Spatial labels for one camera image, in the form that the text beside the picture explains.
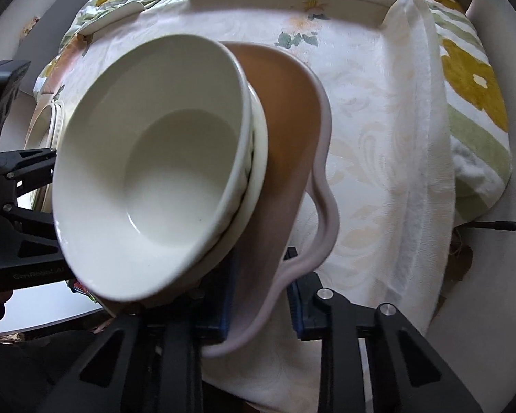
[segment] black cable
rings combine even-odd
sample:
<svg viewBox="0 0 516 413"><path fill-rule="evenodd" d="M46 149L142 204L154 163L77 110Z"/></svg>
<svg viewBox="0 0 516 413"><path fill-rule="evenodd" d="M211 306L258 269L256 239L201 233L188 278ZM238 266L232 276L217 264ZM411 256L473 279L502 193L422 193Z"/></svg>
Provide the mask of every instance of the black cable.
<svg viewBox="0 0 516 413"><path fill-rule="evenodd" d="M462 225L466 228L483 228L490 230L516 231L516 222L497 221L497 222L468 222Z"/></svg>

